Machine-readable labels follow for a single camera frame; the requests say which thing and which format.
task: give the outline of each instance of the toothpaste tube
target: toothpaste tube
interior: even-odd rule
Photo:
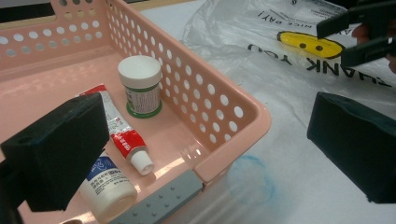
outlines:
[[[105,107],[108,132],[110,137],[125,160],[131,164],[141,175],[151,173],[154,164],[147,153],[146,143],[139,133],[132,128],[121,116],[120,112],[111,101],[110,95],[104,84],[100,84],[80,95],[99,92],[102,95]]]

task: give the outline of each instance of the white plastic bag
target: white plastic bag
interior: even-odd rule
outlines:
[[[339,57],[324,59],[277,39],[285,32],[316,35],[319,21],[344,11],[321,0],[207,0],[193,15],[182,42],[265,104],[273,121],[224,180],[188,209],[189,223],[396,222],[395,204],[369,203],[306,138],[318,91],[396,119],[396,75],[388,62],[345,68]],[[352,30],[328,39],[355,46]]]

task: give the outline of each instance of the blue stain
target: blue stain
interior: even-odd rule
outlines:
[[[233,163],[226,183],[230,194],[248,205],[269,203],[276,192],[264,163],[251,155],[244,155]]]

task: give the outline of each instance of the pink plastic basket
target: pink plastic basket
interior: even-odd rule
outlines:
[[[140,176],[111,142],[106,146],[140,202],[188,169],[205,184],[213,182],[268,132],[270,116],[261,103],[123,1],[51,5],[55,21],[0,31],[1,142],[75,94],[105,83],[155,163],[153,175]],[[156,58],[163,68],[164,106],[151,119],[135,119],[125,109],[117,66],[136,54]],[[78,194],[64,212],[32,213],[26,203],[20,211],[25,223],[92,219]]]

